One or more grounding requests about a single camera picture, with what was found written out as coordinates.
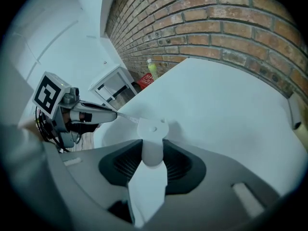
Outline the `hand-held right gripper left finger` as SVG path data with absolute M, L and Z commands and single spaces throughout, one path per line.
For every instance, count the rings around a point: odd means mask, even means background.
M 79 187 L 114 216 L 135 223 L 128 183 L 140 162 L 142 140 L 130 140 L 60 157 Z

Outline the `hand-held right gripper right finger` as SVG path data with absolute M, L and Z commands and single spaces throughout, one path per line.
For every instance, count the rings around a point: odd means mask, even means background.
M 146 229 L 234 229 L 272 207 L 278 193 L 236 160 L 164 140 L 167 186 Z

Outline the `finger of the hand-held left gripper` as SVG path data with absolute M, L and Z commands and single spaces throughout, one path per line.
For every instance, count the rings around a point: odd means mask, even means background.
M 72 124 L 101 124 L 116 120 L 117 112 L 114 111 L 94 111 L 80 112 L 70 111 L 70 120 Z
M 71 109 L 71 114 L 77 113 L 88 113 L 93 115 L 117 115 L 117 112 L 113 109 L 86 101 L 79 101 Z

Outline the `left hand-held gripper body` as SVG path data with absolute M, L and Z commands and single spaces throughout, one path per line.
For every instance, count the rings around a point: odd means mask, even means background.
M 81 139 L 81 132 L 69 129 L 70 111 L 80 101 L 79 89 L 56 74 L 44 72 L 33 99 L 36 126 L 47 142 L 59 151 L 68 151 Z

